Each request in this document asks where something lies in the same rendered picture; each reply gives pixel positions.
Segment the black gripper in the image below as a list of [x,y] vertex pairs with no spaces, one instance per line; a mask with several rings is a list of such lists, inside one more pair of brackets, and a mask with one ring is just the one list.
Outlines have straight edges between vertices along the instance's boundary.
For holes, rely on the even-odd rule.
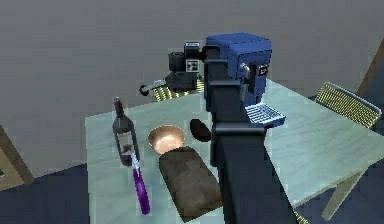
[[152,84],[141,85],[139,92],[142,96],[148,96],[149,93],[165,86],[166,83],[173,92],[186,92],[197,88],[197,73],[186,70],[186,60],[183,52],[171,52],[168,54],[170,73],[161,80],[156,80]]

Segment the dark wine bottle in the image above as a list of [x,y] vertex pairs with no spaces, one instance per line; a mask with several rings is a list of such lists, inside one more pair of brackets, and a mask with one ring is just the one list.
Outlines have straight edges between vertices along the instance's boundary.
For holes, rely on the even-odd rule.
[[112,124],[112,130],[116,147],[122,164],[130,167],[132,165],[132,153],[135,153],[136,158],[140,159],[134,123],[125,115],[123,104],[119,97],[114,99],[114,108],[116,117]]

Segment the dark brown potato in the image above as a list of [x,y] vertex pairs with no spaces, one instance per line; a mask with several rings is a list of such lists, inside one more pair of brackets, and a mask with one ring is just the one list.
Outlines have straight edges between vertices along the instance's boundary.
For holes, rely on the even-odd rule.
[[192,136],[200,142],[209,142],[211,140],[211,131],[199,119],[192,119],[189,124]]

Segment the purple spray bottle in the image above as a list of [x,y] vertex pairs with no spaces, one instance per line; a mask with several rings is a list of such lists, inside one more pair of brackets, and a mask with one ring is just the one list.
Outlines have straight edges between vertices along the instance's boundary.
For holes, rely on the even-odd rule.
[[131,152],[131,158],[135,189],[138,201],[140,203],[141,212],[143,215],[147,215],[150,213],[150,202],[146,191],[145,183],[141,174],[139,160],[137,159],[136,153],[134,151]]

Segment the yellow mesh chair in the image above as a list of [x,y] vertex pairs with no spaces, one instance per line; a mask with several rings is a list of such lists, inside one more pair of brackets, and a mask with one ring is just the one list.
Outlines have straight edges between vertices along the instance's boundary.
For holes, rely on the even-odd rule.
[[379,107],[331,82],[321,86],[315,101],[366,128],[372,128],[382,115]]
[[164,80],[156,80],[154,82],[155,88],[153,92],[153,100],[156,102],[166,101],[173,98],[179,98],[183,96],[188,96],[191,94],[202,93],[204,91],[204,82],[200,79],[197,80],[197,88],[195,90],[190,90],[181,93],[175,93],[171,91],[166,85]]
[[294,211],[298,224],[310,224],[301,214]]

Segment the copper brown bowl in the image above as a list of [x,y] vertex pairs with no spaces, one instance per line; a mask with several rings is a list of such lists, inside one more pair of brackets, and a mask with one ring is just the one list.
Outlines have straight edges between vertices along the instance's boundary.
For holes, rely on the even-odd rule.
[[153,129],[148,135],[151,148],[158,155],[182,147],[185,135],[181,128],[173,125],[163,125]]

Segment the blue coffee machine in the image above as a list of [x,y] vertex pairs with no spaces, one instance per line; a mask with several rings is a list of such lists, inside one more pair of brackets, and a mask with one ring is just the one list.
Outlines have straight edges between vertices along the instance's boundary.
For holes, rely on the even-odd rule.
[[241,83],[240,97],[252,123],[267,128],[283,125],[286,116],[262,101],[272,54],[271,41],[249,33],[219,34],[206,37],[206,44],[217,46],[228,62],[228,76]]

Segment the brown bread loaf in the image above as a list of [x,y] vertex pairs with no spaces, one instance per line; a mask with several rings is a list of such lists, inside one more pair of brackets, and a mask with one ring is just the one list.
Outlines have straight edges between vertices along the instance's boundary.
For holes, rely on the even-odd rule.
[[220,185],[199,154],[179,147],[159,157],[159,170],[184,223],[223,205]]

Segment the pale green glass table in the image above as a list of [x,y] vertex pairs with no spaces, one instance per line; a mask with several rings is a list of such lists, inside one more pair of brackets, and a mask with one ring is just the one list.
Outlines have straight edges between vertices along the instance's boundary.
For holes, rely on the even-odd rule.
[[[268,82],[263,100],[286,117],[283,125],[268,131],[265,146],[295,207],[331,187],[341,196],[348,194],[348,178],[360,177],[384,158],[384,136],[282,85]],[[90,224],[224,224],[221,210],[182,221],[147,139],[158,126],[187,130],[193,118],[209,123],[202,94],[132,107],[128,115],[135,123],[151,212],[141,213],[132,171],[121,164],[116,149],[115,115],[104,113],[85,120]]]

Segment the brown wooden frame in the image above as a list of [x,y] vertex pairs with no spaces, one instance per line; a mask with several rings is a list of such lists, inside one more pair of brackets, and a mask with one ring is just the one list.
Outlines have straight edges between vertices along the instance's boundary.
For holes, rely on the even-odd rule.
[[31,184],[32,173],[0,125],[0,191]]
[[382,59],[384,59],[384,38],[381,40],[379,47],[377,49],[377,52],[376,52],[375,56],[373,57],[372,62],[370,64],[369,68],[367,69],[367,72],[366,72],[364,78],[362,79],[362,82],[361,82],[361,84],[358,88],[358,91],[357,91],[358,96],[363,96],[364,93],[367,91],[368,86],[369,86],[370,82],[372,81],[374,74],[375,74],[376,70],[378,69],[380,61]]

